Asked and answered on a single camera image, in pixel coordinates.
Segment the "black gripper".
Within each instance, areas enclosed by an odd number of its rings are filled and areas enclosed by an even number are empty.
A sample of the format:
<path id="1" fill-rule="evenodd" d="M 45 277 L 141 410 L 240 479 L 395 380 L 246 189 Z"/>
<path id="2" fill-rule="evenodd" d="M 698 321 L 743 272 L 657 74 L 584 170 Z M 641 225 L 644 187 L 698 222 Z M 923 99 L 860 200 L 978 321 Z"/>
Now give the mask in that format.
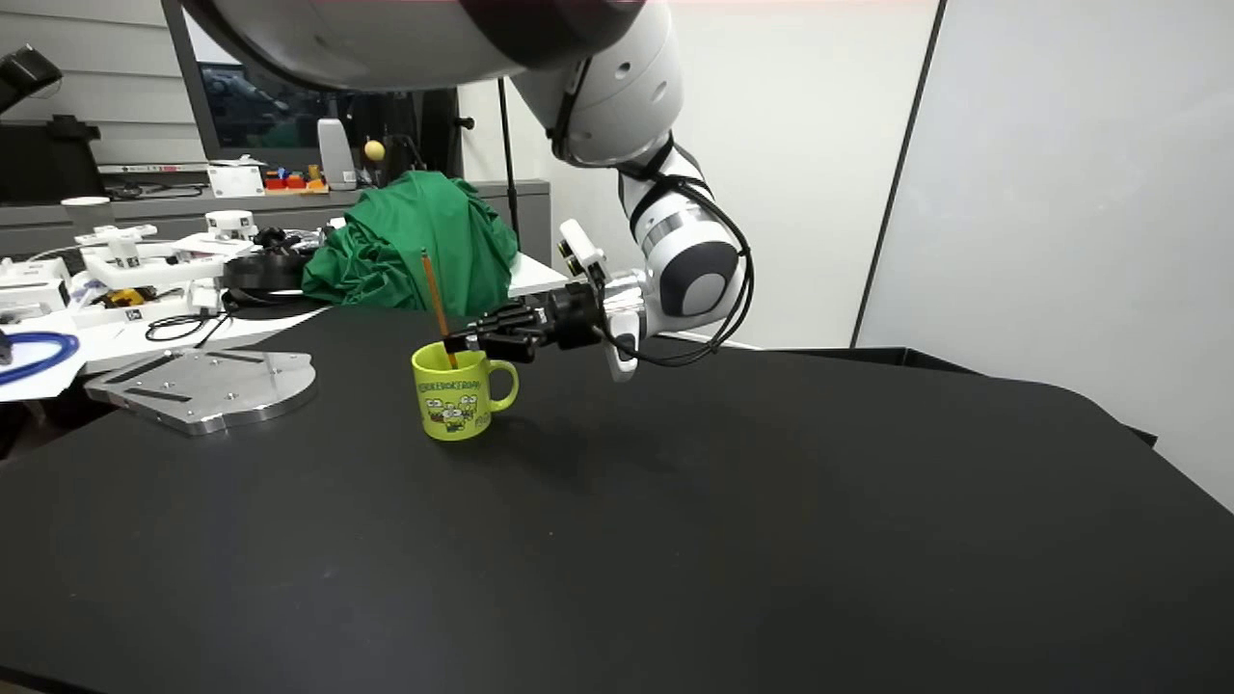
<path id="1" fill-rule="evenodd" d="M 468 321 L 443 349 L 452 356 L 483 353 L 488 359 L 531 364 L 536 349 L 575 353 L 596 342 L 602 321 L 604 314 L 589 287 L 563 287 Z"/>

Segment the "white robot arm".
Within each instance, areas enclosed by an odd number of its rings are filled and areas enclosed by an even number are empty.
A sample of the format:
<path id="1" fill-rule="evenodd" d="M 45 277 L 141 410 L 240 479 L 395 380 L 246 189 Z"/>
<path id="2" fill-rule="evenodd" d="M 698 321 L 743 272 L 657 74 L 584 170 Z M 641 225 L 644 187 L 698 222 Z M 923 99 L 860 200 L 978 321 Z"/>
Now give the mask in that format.
<path id="1" fill-rule="evenodd" d="M 449 341 L 496 359 L 608 349 L 608 367 L 721 353 L 757 292 L 751 243 L 676 138 L 683 71 L 662 0 L 183 0 L 233 57 L 305 89 L 411 94 L 509 78 L 553 155 L 614 170 L 641 250 L 614 272 L 563 225 L 572 283 L 504 300 Z"/>

